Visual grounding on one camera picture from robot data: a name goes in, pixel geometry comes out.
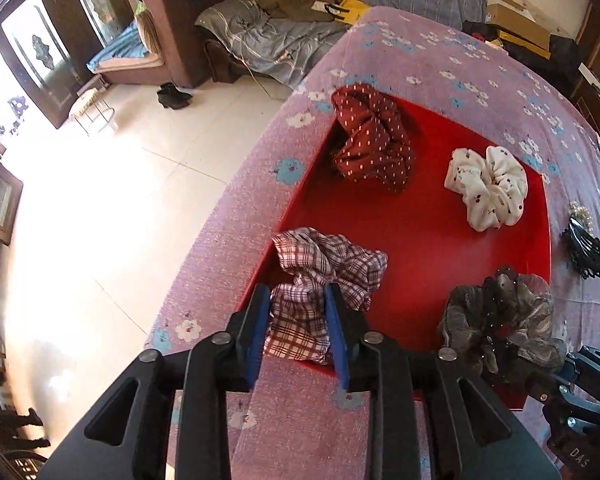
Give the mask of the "black hair claw clip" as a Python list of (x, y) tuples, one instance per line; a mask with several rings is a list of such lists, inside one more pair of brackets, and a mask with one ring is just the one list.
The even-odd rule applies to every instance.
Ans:
[(567, 249), (571, 266), (581, 278), (600, 278), (600, 239), (588, 232), (573, 214), (560, 240)]

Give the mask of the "purple floral bedspread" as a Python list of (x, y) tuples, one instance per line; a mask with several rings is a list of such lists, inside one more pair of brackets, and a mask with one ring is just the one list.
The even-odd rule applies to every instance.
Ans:
[[(311, 70), (227, 185), (155, 320), (152, 348), (183, 351), (225, 326), (332, 124), (332, 92), (356, 82), (508, 148), (542, 179), (553, 235), (571, 203), (600, 234), (598, 136), (578, 110), (506, 53), (378, 6)], [(228, 424), (236, 479), (363, 475), (366, 396), (299, 363), (265, 359), (256, 391), (230, 398)]]

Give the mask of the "grey sheer scrunchie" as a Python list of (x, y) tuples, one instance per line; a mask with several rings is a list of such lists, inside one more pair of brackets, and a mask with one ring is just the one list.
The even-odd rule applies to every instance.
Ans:
[(550, 285), (510, 266), (480, 285), (455, 287), (439, 332), (444, 350), (496, 382), (512, 384), (526, 370), (554, 372), (565, 363), (566, 343), (554, 320)]

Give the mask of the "cream cherry-print scrunchie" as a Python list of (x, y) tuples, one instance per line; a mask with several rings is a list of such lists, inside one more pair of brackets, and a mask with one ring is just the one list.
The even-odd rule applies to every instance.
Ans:
[(477, 232), (514, 226), (528, 196), (524, 167), (504, 146), (489, 146), (483, 156), (454, 150), (444, 187), (462, 196), (467, 222)]

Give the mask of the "grey striped pillow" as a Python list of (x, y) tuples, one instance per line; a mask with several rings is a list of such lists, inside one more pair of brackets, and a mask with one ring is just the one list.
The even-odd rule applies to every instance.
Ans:
[(215, 82), (254, 73), (291, 89), (347, 31), (335, 22), (272, 18), (259, 0), (224, 0), (202, 11), (196, 26)]

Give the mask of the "pair of black boots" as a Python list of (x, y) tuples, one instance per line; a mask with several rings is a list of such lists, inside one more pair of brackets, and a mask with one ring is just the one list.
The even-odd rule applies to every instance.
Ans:
[(157, 91), (158, 102), (168, 110), (182, 110), (188, 107), (193, 96), (190, 93), (178, 90), (173, 82), (162, 84)]

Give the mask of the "dark red polka-dot scrunchie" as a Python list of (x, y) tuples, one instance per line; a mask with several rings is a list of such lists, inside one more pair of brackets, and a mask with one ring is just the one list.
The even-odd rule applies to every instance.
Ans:
[(356, 82), (332, 94), (338, 125), (347, 135), (332, 161), (347, 180), (376, 179), (389, 192), (406, 188), (414, 162), (399, 107), (370, 84)]

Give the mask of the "cardboard box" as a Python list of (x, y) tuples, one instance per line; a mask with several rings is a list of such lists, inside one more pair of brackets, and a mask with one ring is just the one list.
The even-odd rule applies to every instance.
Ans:
[(550, 50), (550, 32), (507, 6), (498, 3), (489, 4), (486, 7), (484, 21), (545, 51)]

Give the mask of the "yellow bag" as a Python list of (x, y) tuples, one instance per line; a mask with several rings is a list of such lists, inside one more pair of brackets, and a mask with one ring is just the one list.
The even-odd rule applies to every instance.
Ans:
[(324, 8), (336, 22), (354, 25), (372, 7), (361, 0), (337, 0), (336, 3), (326, 3)]

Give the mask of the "red white plaid scrunchie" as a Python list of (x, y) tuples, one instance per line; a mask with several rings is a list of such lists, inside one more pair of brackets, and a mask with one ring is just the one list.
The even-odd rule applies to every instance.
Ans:
[(332, 352), (324, 288), (336, 284), (348, 309), (370, 310), (372, 295), (380, 289), (388, 268), (388, 255), (353, 244), (341, 234), (323, 234), (313, 228), (278, 233), (273, 244), (279, 265), (291, 281), (272, 289), (264, 352), (329, 365)]

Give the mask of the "red jewelry tray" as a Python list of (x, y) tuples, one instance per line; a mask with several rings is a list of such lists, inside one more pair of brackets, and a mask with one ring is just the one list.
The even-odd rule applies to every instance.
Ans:
[[(450, 292), (478, 285), (502, 266), (547, 278), (550, 229), (544, 185), (529, 165), (524, 214), (514, 226), (475, 231), (462, 196), (444, 187), (452, 153), (470, 148), (483, 156), (501, 146), (431, 110), (389, 96), (410, 134), (414, 162), (406, 188), (389, 192), (376, 179), (345, 179), (332, 155), (346, 142), (336, 114), (314, 161), (303, 176), (273, 235), (313, 228), (341, 234), (351, 243), (388, 255), (380, 289), (362, 312), (375, 330), (415, 351), (441, 346), (439, 323)], [(254, 280), (272, 289), (289, 283), (279, 265), (273, 237)]]

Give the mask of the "dark wooden glass door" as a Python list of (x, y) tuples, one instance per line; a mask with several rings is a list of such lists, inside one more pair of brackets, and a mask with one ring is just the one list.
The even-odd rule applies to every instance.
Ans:
[(93, 77), (87, 63), (132, 21), (128, 0), (0, 0), (0, 53), (56, 128)]

